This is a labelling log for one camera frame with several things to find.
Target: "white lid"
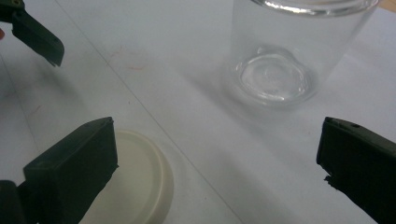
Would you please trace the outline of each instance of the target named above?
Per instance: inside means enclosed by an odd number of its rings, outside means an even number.
[[[119,168],[80,223],[162,223],[173,197],[165,156],[140,133],[117,131],[116,142]]]

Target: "glass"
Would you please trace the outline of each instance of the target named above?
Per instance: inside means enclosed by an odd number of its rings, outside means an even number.
[[[231,64],[238,91],[263,105],[314,95],[378,0],[234,0]]]

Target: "white table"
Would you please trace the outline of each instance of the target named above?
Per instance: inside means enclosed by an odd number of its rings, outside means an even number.
[[[111,116],[154,141],[175,195],[165,223],[375,223],[316,165],[321,123],[347,119],[396,141],[396,14],[378,9],[323,90],[292,110],[235,100],[222,85],[232,0],[36,0],[64,42],[51,67],[0,41],[0,178],[80,124]]]

